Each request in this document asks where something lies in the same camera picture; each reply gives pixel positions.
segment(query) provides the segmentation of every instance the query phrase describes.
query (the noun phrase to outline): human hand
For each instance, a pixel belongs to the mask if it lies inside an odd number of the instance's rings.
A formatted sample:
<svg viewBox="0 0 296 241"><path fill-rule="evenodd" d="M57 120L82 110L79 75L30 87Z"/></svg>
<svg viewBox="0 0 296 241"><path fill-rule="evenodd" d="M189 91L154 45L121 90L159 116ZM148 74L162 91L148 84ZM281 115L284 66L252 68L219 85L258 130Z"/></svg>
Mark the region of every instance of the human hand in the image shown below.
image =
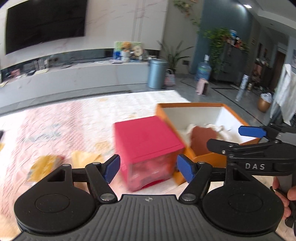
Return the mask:
<svg viewBox="0 0 296 241"><path fill-rule="evenodd" d="M279 180L277 179L277 177L274 177L274 181L272 183L272 188L274 190L279 188ZM285 209L284 209L283 220L285 220L286 218L288 218L291 215L291 210L289 208L289 202L296 201L296 186L290 188L290 190L287 193L288 198L285 198L283 195L281 195L277 191L275 191L275 194L281 199L281 201L284 204Z"/></svg>

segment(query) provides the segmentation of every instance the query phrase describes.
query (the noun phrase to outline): pink box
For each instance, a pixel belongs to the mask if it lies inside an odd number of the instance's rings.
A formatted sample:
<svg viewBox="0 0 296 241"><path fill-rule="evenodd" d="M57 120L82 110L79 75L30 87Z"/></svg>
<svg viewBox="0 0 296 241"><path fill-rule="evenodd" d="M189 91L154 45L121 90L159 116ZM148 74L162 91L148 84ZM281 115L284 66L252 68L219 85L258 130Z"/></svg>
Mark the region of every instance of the pink box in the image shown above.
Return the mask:
<svg viewBox="0 0 296 241"><path fill-rule="evenodd" d="M117 122L114 132L121 173L131 191L172 177L185 146L164 121L152 116Z"/></svg>

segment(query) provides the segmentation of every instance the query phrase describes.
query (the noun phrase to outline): gray ridged surface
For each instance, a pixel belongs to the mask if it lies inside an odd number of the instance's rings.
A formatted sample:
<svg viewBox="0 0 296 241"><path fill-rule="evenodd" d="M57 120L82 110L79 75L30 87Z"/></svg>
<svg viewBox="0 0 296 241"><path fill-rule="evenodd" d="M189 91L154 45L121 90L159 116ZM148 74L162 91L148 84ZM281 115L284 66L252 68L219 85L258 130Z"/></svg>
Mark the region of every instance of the gray ridged surface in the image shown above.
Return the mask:
<svg viewBox="0 0 296 241"><path fill-rule="evenodd" d="M176 197L124 195L116 204L103 205L85 226L64 235L40 237L21 233L15 241L280 241L276 233L236 237L212 227L198 208Z"/></svg>

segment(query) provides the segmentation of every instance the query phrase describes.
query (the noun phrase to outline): black tv screen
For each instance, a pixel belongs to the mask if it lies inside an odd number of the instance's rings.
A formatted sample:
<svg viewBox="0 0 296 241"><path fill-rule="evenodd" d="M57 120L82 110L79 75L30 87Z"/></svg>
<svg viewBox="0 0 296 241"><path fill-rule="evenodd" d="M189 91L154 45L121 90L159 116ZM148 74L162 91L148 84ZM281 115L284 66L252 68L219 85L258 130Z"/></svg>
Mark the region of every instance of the black tv screen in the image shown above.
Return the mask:
<svg viewBox="0 0 296 241"><path fill-rule="evenodd" d="M28 0L8 9L6 54L35 44L84 36L87 0Z"/></svg>

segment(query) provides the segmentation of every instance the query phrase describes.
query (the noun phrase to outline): brown door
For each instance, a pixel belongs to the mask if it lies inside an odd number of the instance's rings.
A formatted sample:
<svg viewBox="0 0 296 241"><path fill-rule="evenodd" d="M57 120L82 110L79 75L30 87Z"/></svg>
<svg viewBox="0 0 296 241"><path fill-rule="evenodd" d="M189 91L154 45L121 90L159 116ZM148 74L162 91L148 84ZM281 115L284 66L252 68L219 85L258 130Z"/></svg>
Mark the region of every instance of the brown door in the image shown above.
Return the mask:
<svg viewBox="0 0 296 241"><path fill-rule="evenodd" d="M272 81L270 82L269 88L274 91L276 88L279 78L281 76L281 70L283 68L283 64L285 62L286 55L282 52L277 52L276 59L274 61L274 76L272 78Z"/></svg>

